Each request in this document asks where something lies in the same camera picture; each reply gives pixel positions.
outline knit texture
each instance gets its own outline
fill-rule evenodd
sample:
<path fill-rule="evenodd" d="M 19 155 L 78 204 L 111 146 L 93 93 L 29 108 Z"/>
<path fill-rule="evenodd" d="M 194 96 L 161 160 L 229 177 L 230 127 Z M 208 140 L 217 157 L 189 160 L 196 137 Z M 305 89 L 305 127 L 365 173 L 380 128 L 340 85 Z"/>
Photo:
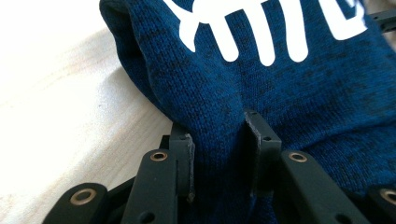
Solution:
<path fill-rule="evenodd" d="M 345 20 L 358 15 L 358 6 L 348 4 L 354 1 L 332 1 Z M 229 39 L 217 39 L 230 37 L 220 29 L 224 23 L 196 16 L 180 24 L 181 14 L 198 15 L 209 2 L 217 3 L 209 15 L 229 9 L 225 0 L 100 2 L 131 80 L 196 145 L 196 198 L 180 206 L 181 223 L 275 222 L 271 199 L 250 197 L 243 176 L 244 108 L 261 113 L 284 148 L 310 153 L 343 189 L 362 196 L 371 185 L 396 183 L 396 56 L 368 16 L 361 21 L 367 30 L 339 40 L 320 1 L 290 0 L 301 4 L 308 50 L 304 57 L 302 41 L 292 56 L 295 30 L 287 33 L 287 25 L 298 13 L 287 13 L 285 1 L 261 1 L 224 16 L 235 54 Z M 263 19 L 272 62 L 271 50 L 260 51 L 262 38 L 256 39 Z M 190 32 L 182 41 L 183 29 Z"/>

